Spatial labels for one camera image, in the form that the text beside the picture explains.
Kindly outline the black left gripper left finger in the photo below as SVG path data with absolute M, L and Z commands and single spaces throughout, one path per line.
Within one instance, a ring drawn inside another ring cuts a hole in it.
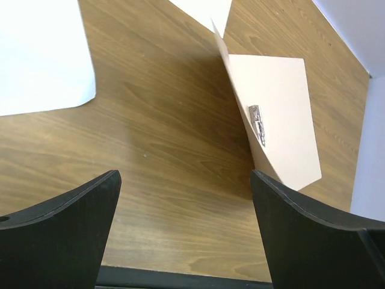
M 110 170 L 1 216 L 1 288 L 94 288 L 120 189 Z

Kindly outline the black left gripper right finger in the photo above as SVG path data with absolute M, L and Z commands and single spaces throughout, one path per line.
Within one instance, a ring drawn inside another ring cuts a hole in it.
M 384 222 L 326 205 L 259 170 L 250 185 L 274 288 L 384 288 Z

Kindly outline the beige file folder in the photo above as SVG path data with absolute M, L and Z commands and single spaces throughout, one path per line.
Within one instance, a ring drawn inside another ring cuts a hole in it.
M 231 54 L 215 32 L 247 132 L 254 166 L 300 190 L 321 179 L 306 69 L 302 58 Z M 257 139 L 248 107 L 262 113 L 266 146 Z

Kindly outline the white paper sheet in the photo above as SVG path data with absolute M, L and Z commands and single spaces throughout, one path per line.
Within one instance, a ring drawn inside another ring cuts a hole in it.
M 1 1 L 1 115 L 78 107 L 95 95 L 78 1 Z
M 213 33 L 224 37 L 232 0 L 170 0 Z

